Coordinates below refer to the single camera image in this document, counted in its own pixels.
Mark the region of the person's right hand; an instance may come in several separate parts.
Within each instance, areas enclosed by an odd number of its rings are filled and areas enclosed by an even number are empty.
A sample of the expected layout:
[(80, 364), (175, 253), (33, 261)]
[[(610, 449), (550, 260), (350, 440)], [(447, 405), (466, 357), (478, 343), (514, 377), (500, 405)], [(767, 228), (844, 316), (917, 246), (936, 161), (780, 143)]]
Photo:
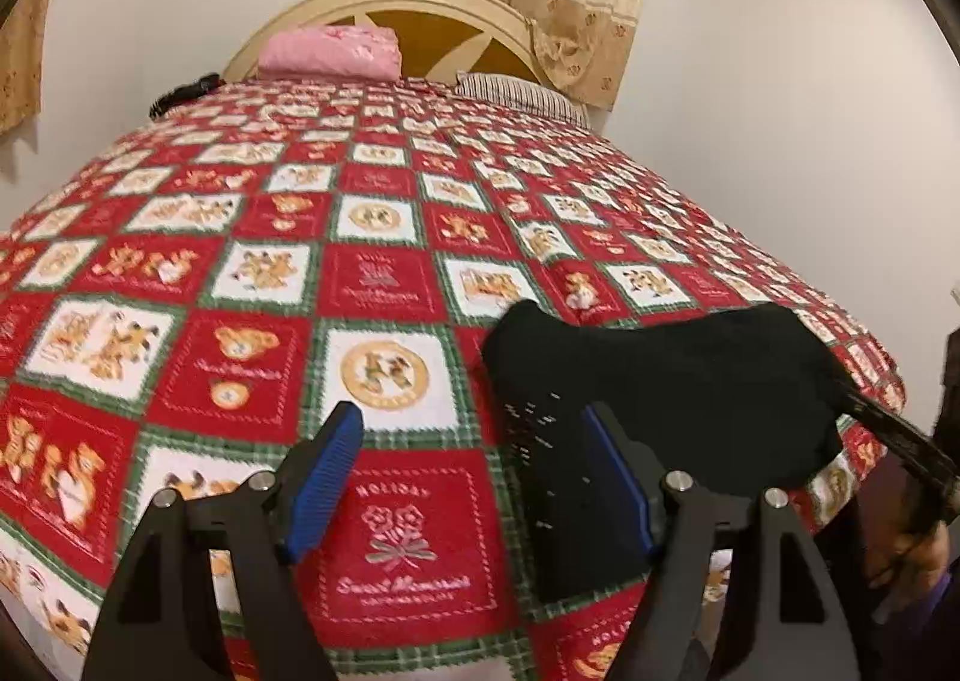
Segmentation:
[(905, 499), (861, 509), (864, 574), (869, 587), (884, 595), (892, 611), (926, 598), (949, 567), (946, 524), (918, 530), (914, 512)]

